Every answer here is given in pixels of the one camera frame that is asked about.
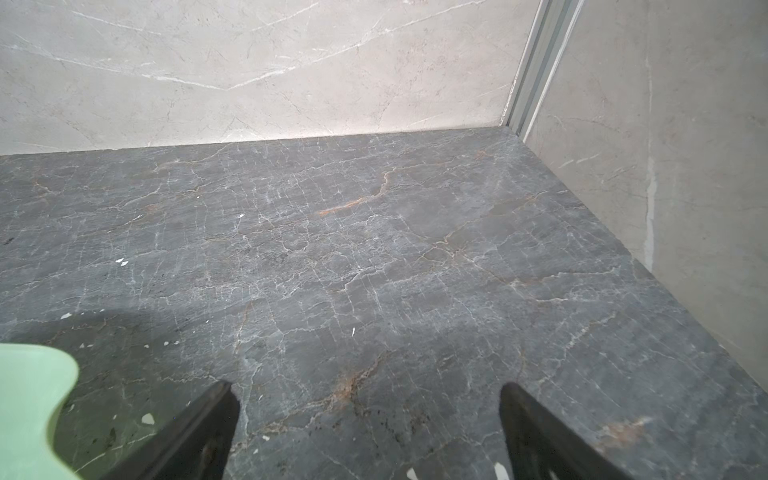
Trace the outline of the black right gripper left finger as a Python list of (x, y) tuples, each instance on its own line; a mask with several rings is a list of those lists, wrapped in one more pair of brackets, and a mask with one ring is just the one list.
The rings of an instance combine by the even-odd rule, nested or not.
[(105, 479), (221, 479), (240, 414), (232, 383), (220, 380)]

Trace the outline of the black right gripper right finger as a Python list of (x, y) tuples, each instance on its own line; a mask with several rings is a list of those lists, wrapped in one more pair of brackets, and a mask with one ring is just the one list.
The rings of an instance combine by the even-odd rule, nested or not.
[(515, 382), (500, 391), (499, 415), (516, 479), (631, 478)]

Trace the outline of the light green wavy fruit bowl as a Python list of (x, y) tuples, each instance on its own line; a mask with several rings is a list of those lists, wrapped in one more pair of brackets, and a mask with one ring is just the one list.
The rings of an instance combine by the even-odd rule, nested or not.
[(68, 353), (31, 344), (1, 345), (1, 477), (76, 479), (55, 452), (63, 405), (79, 376)]

